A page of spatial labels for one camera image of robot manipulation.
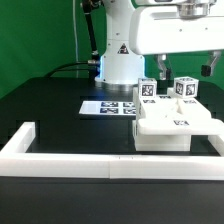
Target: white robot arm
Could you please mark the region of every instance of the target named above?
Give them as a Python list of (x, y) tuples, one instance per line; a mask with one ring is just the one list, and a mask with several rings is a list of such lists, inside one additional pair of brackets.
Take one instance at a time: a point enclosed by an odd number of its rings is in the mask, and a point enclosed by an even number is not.
[(202, 66), (202, 75), (213, 74), (224, 49), (223, 0), (136, 0), (136, 3), (152, 6), (139, 7), (133, 13), (129, 36), (133, 52), (158, 55), (161, 67), (168, 53), (212, 51), (207, 65)]
[(155, 55), (161, 79), (170, 70), (166, 54), (211, 51), (202, 75), (211, 76), (224, 49), (224, 0), (89, 0), (105, 6), (107, 48), (101, 57), (98, 86), (128, 90), (145, 76), (142, 55)]

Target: white box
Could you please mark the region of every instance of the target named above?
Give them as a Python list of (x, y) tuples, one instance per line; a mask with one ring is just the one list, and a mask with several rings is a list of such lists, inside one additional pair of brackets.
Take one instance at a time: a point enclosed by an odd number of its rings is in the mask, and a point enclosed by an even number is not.
[(139, 99), (156, 97), (157, 81), (153, 78), (138, 80)]
[(174, 79), (174, 93), (181, 98), (193, 98), (197, 96), (198, 80), (191, 77), (179, 77)]

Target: white foam border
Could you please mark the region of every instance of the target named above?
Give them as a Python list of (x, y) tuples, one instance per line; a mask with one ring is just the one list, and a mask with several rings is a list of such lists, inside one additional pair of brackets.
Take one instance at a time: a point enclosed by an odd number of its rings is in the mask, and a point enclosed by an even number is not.
[(0, 176), (224, 180), (224, 157), (26, 153), (35, 136), (25, 122), (0, 152)]

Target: green backdrop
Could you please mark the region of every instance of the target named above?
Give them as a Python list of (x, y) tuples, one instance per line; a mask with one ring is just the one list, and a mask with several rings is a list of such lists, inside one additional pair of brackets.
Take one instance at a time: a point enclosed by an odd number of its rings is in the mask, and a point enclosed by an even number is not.
[[(79, 60), (87, 60), (90, 59), (90, 44), (79, 5), (80, 0), (77, 0)], [(0, 0), (0, 97), (32, 77), (41, 77), (59, 65), (76, 60), (72, 6), (72, 0)], [(92, 16), (102, 54), (106, 45), (105, 11), (101, 8)], [(200, 76), (200, 66), (207, 60), (206, 53), (170, 55), (169, 58), (176, 76), (193, 76), (224, 89), (224, 56), (211, 78)], [(151, 56), (146, 58), (146, 72), (158, 78)]]

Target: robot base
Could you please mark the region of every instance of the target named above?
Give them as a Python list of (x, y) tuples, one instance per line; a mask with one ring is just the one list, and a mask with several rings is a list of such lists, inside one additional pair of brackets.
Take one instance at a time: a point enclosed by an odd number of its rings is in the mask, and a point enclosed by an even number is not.
[(101, 80), (98, 80), (97, 78), (95, 79), (95, 86), (98, 88), (104, 88), (104, 89), (108, 89), (108, 90), (112, 90), (112, 91), (125, 91), (125, 92), (129, 92), (129, 91), (133, 91), (133, 88), (136, 85), (128, 85), (128, 84), (110, 84), (110, 83), (106, 83), (103, 82)]

